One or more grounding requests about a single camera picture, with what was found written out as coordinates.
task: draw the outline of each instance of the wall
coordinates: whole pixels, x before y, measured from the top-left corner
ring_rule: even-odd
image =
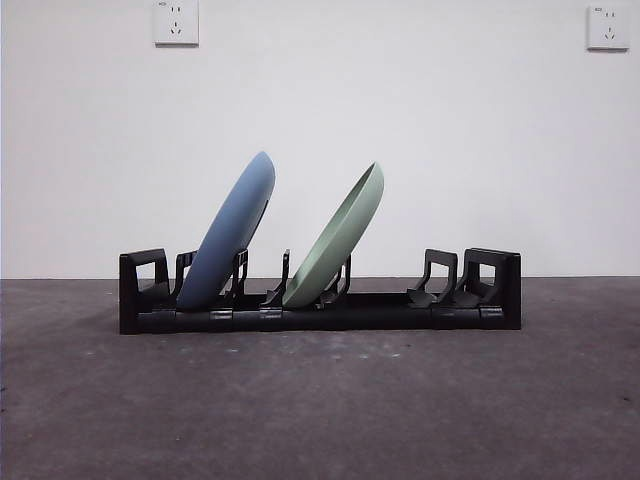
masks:
[[[373,161],[356,276],[470,246],[640,274],[639,1],[626,54],[585,51],[574,0],[200,0],[197,49],[154,48],[152,0],[2,3],[5,278],[197,248],[259,150],[277,184],[252,276],[285,248],[297,267]]]

